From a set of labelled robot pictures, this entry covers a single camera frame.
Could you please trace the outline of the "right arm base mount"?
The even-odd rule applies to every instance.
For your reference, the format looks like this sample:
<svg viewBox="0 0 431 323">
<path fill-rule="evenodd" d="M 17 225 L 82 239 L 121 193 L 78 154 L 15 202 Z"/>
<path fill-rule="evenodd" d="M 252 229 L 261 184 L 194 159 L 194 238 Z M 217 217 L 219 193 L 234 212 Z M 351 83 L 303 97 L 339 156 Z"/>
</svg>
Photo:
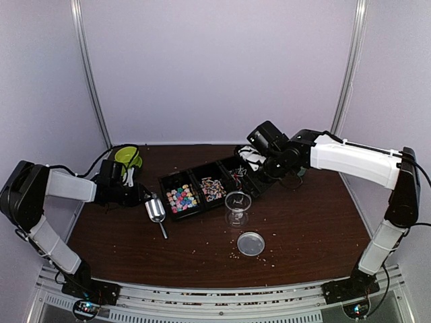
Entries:
<svg viewBox="0 0 431 323">
<path fill-rule="evenodd" d="M 326 304 L 350 301 L 380 291 L 376 275 L 354 269 L 346 279 L 329 281 L 321 285 Z"/>
</svg>

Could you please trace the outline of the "black three-compartment candy tray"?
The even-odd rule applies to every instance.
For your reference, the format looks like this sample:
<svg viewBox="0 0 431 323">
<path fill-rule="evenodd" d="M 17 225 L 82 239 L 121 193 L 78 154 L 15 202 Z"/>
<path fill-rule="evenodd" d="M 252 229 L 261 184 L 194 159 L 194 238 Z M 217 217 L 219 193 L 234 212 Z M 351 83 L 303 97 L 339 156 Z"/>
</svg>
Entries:
<svg viewBox="0 0 431 323">
<path fill-rule="evenodd" d="M 200 187 L 200 183 L 203 178 L 212 177 L 213 179 L 219 179 L 222 181 L 222 184 L 226 190 L 226 195 L 232 191 L 237 191 L 234 181 L 230 177 L 228 171 L 239 166 L 239 162 L 236 158 L 239 157 L 238 150 L 241 147 L 244 146 L 236 146 L 234 149 L 234 155 L 231 157 L 218 159 L 210 163 L 167 174 L 158 178 L 162 193 L 162 202 L 166 213 L 169 218 L 171 218 L 171 220 L 180 221 L 187 217 L 198 215 L 224 205 L 226 196 L 212 202 L 207 202 Z M 174 215 L 170 209 L 170 206 L 168 205 L 166 193 L 170 189 L 177 188 L 183 184 L 193 185 L 193 188 L 198 196 L 197 198 L 199 206 L 196 209 L 191 209 L 190 211 L 185 211 L 179 215 Z"/>
</svg>

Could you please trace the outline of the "clear plastic jar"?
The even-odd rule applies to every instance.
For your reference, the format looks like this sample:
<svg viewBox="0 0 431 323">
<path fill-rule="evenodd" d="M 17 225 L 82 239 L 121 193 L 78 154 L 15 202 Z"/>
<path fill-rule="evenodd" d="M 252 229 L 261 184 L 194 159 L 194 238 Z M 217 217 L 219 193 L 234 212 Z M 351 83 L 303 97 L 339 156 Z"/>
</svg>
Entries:
<svg viewBox="0 0 431 323">
<path fill-rule="evenodd" d="M 244 227 L 248 223 L 248 210 L 252 204 L 250 195 L 243 191 L 232 191 L 225 198 L 225 220 L 233 228 Z"/>
</svg>

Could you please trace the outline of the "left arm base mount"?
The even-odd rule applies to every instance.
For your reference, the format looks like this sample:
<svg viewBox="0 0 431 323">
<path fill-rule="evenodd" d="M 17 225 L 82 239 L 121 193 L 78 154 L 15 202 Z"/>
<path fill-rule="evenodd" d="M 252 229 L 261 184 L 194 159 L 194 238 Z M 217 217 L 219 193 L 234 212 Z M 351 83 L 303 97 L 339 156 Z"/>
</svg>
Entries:
<svg viewBox="0 0 431 323">
<path fill-rule="evenodd" d="M 60 270 L 64 277 L 62 292 L 98 305 L 115 306 L 121 290 L 116 283 L 107 283 L 92 278 L 89 264 L 82 261 L 74 274 Z"/>
</svg>

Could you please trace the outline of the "metal scoop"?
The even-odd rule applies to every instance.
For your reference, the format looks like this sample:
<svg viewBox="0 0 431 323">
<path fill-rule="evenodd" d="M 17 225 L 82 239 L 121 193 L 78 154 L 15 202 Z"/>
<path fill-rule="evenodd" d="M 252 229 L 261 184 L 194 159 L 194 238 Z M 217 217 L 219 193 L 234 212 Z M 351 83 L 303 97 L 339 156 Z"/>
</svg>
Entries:
<svg viewBox="0 0 431 323">
<path fill-rule="evenodd" d="M 160 226 L 162 235 L 167 240 L 168 234 L 164 228 L 163 221 L 166 218 L 164 206 L 156 193 L 152 193 L 151 197 L 144 203 L 149 219 Z"/>
</svg>

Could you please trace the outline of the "pile of star candies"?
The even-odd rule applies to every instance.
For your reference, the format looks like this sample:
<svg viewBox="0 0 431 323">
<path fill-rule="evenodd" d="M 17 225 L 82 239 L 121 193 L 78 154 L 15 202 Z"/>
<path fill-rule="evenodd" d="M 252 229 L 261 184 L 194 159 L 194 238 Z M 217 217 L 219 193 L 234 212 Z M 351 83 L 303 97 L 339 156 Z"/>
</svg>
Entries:
<svg viewBox="0 0 431 323">
<path fill-rule="evenodd" d="M 198 196 L 192 184 L 183 184 L 166 193 L 168 205 L 174 215 L 196 209 L 199 206 Z"/>
</svg>

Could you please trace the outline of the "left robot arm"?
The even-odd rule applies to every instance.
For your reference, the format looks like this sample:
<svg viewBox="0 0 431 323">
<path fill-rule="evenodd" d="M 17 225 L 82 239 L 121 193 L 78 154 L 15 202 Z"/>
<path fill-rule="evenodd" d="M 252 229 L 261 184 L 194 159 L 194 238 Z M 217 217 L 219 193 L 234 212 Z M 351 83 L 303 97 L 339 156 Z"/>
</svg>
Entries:
<svg viewBox="0 0 431 323">
<path fill-rule="evenodd" d="M 119 162 L 104 160 L 92 178 L 71 174 L 63 166 L 44 166 L 19 161 L 1 189 L 1 212 L 15 225 L 23 239 L 51 260 L 72 290 L 83 299 L 97 292 L 89 264 L 76 254 L 52 228 L 44 214 L 47 196 L 123 207 L 146 203 L 154 194 L 143 184 L 125 184 Z"/>
</svg>

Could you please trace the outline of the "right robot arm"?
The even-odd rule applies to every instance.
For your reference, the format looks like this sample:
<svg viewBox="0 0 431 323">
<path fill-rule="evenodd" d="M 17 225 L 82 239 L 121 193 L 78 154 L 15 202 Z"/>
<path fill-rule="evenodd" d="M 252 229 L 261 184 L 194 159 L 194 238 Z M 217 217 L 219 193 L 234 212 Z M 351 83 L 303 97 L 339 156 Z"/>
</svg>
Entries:
<svg viewBox="0 0 431 323">
<path fill-rule="evenodd" d="M 345 291 L 359 297 L 371 286 L 385 260 L 418 222 L 420 179 L 413 149 L 382 149 L 340 139 L 328 131 L 303 129 L 289 138 L 266 122 L 236 149 L 262 182 L 275 182 L 293 170 L 337 172 L 388 192 L 385 212 L 359 257 Z"/>
</svg>

